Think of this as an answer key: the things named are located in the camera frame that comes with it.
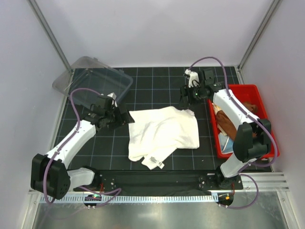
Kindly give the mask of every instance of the white tag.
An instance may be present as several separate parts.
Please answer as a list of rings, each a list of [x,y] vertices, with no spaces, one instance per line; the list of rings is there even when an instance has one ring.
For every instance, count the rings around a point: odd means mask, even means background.
[[[159,161],[159,160],[157,160],[156,158],[154,158],[153,156],[151,156],[151,157],[149,158],[149,160],[150,160],[151,162],[153,162],[154,164],[156,164],[160,169],[162,169],[162,168],[164,167],[164,164],[163,164],[161,161]]]

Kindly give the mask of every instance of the metal frame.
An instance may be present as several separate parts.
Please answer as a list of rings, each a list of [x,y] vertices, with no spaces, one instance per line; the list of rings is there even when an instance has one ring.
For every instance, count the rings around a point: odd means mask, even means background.
[[[297,218],[295,217],[295,210],[292,203],[292,193],[291,192],[277,192],[280,204],[288,225],[288,228],[301,228]]]
[[[251,175],[253,179],[257,182],[260,192],[277,192],[281,207],[283,209],[283,213],[285,215],[287,224],[290,229],[297,229],[300,228],[298,222],[295,217],[294,209],[292,207],[292,203],[290,201],[291,193],[289,191],[288,184],[285,180],[284,174],[280,172],[270,172],[270,173],[247,173]],[[243,190],[236,190],[236,192],[255,192],[255,186],[251,180],[246,177],[242,177],[244,189]],[[83,195],[88,195],[90,192],[68,192],[65,198],[65,201],[58,201],[58,204],[67,204],[67,203],[83,203],[82,198],[79,198]],[[160,197],[159,202],[168,202],[170,197],[166,198],[166,201]],[[32,228],[35,216],[37,213],[37,208],[39,203],[43,203],[43,195],[40,192],[30,190],[28,194],[27,203],[29,205],[28,212],[24,219],[23,229]],[[192,202],[192,197],[188,197],[189,202]],[[141,197],[138,199],[141,203],[150,203],[156,201],[154,198],[148,197]],[[118,203],[124,203],[124,198],[121,198]],[[205,202],[202,200],[195,199],[193,202]]]
[[[34,14],[36,15],[38,21],[40,22],[41,26],[43,27],[44,31],[46,32],[47,36],[49,37],[52,45],[54,46],[54,49],[56,50],[57,54],[59,55],[62,63],[65,65],[67,70],[71,69],[71,66],[63,53],[60,45],[58,44],[49,24],[47,23],[44,15],[42,14],[42,11],[40,10],[36,0],[28,0],[29,5],[31,6]]]
[[[282,0],[273,0],[273,2],[271,3],[268,11],[266,12],[260,26],[258,27],[250,45],[247,48],[247,51],[245,52],[244,56],[242,57],[242,60],[238,66],[239,70],[242,70],[245,63],[247,62],[249,56],[251,55],[254,47],[256,46],[256,44],[258,43],[259,39],[261,38],[263,32],[265,31],[265,29],[267,28],[267,25],[269,24],[271,18],[273,17],[274,13],[276,12],[276,10],[278,9],[280,3],[282,2]]]

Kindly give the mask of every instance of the white grid line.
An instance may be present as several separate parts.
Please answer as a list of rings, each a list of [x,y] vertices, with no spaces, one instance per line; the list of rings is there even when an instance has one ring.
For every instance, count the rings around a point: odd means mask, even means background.
[[[229,67],[229,68],[230,68],[231,76],[233,78],[233,83],[235,84],[235,80],[234,80],[234,77],[233,77],[232,69],[231,69],[231,67]]]
[[[192,159],[193,159],[193,169],[195,170],[194,152],[193,152],[193,149],[192,149]]]
[[[96,140],[96,135],[94,135],[94,138],[93,138],[93,147],[92,147],[92,153],[91,153],[90,167],[91,167],[91,164],[92,164],[92,158],[93,158],[95,140]]]
[[[168,68],[168,91],[169,91],[169,95],[170,95],[170,106],[172,105],[171,102],[171,81],[170,81],[170,68]],[[173,152],[171,153],[172,156],[172,170],[173,170]]]
[[[154,89],[130,89],[130,91],[150,91],[150,90],[153,90],[153,91],[165,91],[167,89],[166,88],[158,88],[158,89],[156,89],[156,88],[154,88]],[[172,88],[171,90],[178,91],[180,89]]]
[[[75,155],[76,157],[78,157],[78,156],[90,156],[90,157],[92,157],[91,155]],[[116,157],[116,156],[119,156],[119,157],[128,157],[127,155],[93,155],[93,157],[94,156],[110,156],[110,157]],[[189,155],[178,155],[178,156],[175,156],[175,155],[173,155],[173,157],[190,157]],[[210,156],[210,155],[194,155],[194,157],[202,157],[202,156],[204,156],[204,157],[216,157],[216,156]]]
[[[113,132],[113,140],[112,140],[112,149],[111,149],[111,158],[110,158],[110,166],[109,170],[111,170],[111,164],[112,164],[112,157],[113,157],[113,145],[114,145],[114,136],[115,136],[115,130]]]
[[[152,108],[153,108],[153,68],[152,68]]]
[[[137,74],[135,76],[135,93],[134,93],[134,107],[133,107],[134,111],[135,111],[135,101],[136,101],[136,98],[137,98],[137,84],[138,84],[138,68],[137,68]],[[132,161],[130,161],[130,170],[131,169],[132,169]]]

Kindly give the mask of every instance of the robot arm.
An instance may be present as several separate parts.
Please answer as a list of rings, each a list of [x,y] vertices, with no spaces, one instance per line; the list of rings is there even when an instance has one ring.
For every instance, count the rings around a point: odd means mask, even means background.
[[[221,107],[237,129],[233,144],[234,153],[216,169],[215,173],[219,187],[226,188],[246,164],[254,162],[271,150],[270,139],[261,128],[248,118],[248,115],[251,114],[251,117],[263,124],[269,132],[271,132],[271,124],[268,120],[260,119],[248,111],[230,91],[231,97],[234,97],[248,113],[244,114],[238,109],[227,94],[224,83],[215,82],[211,69],[199,72],[199,74],[186,70],[185,75],[189,78],[189,84],[181,87],[180,105],[192,106],[201,103],[204,99],[210,99]],[[253,138],[252,133],[256,133],[257,137]]]
[[[73,138],[71,135],[77,130],[77,125],[52,150],[45,155],[37,154],[33,158],[31,188],[43,192],[44,171],[54,153],[58,152],[48,172],[47,194],[61,199],[69,190],[79,186],[95,189],[101,183],[98,170],[83,167],[68,171],[70,162],[83,145],[102,128],[115,129],[129,123],[134,123],[134,120],[125,105],[118,106],[112,97],[100,95],[98,101],[91,105],[89,113],[81,119],[79,129]]]

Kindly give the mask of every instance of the purple cable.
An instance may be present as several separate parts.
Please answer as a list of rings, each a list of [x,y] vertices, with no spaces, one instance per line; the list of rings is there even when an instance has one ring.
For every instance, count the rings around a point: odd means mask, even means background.
[[[207,57],[203,57],[199,60],[197,60],[196,62],[194,62],[188,70],[191,70],[191,68],[196,64],[198,63],[199,61],[202,61],[202,60],[205,60],[205,59],[214,59],[216,61],[218,61],[221,65],[221,68],[223,69],[223,72],[224,72],[224,83],[225,83],[225,89],[227,91],[227,94],[228,96],[231,98],[231,100],[233,101],[233,103],[235,104],[235,106],[241,111],[243,112],[244,115],[247,115],[248,112],[245,111],[238,103],[237,101],[231,97],[231,93],[229,91],[229,86],[228,86],[228,80],[227,80],[227,74],[226,74],[226,71],[225,71],[225,68],[224,68],[224,65],[223,63],[216,57],[213,57],[213,56],[207,56]],[[274,147],[274,157],[272,159],[271,162],[267,163],[267,164],[264,164],[264,165],[261,165],[261,164],[257,164],[255,162],[252,162],[251,165],[254,165],[254,166],[257,166],[257,167],[268,167],[270,165],[272,165],[275,161],[276,161],[276,158],[277,158],[277,146],[276,146],[276,143],[275,143],[275,140],[273,139],[273,137],[271,136],[271,134],[269,133],[269,131],[260,123],[258,122],[255,118],[253,118],[252,116],[250,115],[247,115],[248,118],[250,118],[253,122],[255,122],[266,134],[267,136],[270,138],[271,142],[272,142],[272,145]]]
[[[75,115],[76,115],[76,118],[77,118],[77,126],[76,126],[76,130],[58,147],[57,151],[53,154],[53,156],[49,160],[49,162],[46,166],[46,169],[44,171],[43,184],[42,184],[43,185],[43,195],[44,195],[45,201],[49,205],[52,204],[55,201],[55,198],[53,198],[53,200],[50,202],[49,199],[48,199],[48,194],[47,194],[47,176],[48,176],[50,166],[51,166],[54,158],[56,157],[56,155],[59,154],[59,152],[61,151],[61,149],[77,134],[77,132],[80,128],[80,125],[81,125],[80,116],[79,116],[79,114],[76,110],[76,107],[74,105],[74,102],[73,102],[73,94],[77,91],[90,91],[90,92],[93,92],[93,93],[96,93],[96,94],[100,95],[100,93],[98,93],[97,91],[95,91],[93,89],[90,89],[90,88],[77,88],[77,89],[75,89],[71,92],[70,100],[71,100],[71,105],[72,105],[73,111],[75,112]]]
[[[241,209],[245,209],[245,208],[248,208],[248,207],[252,206],[257,201],[257,198],[259,196],[259,190],[258,190],[258,185],[255,182],[255,180],[247,174],[240,173],[239,175],[244,176],[244,177],[248,177],[249,179],[251,179],[253,181],[253,183],[256,187],[256,196],[255,196],[254,200],[250,204],[242,206],[242,207],[231,207],[231,206],[226,206],[226,205],[223,205],[223,204],[220,204],[220,206],[222,206],[224,208],[229,208],[229,209],[241,210]]]

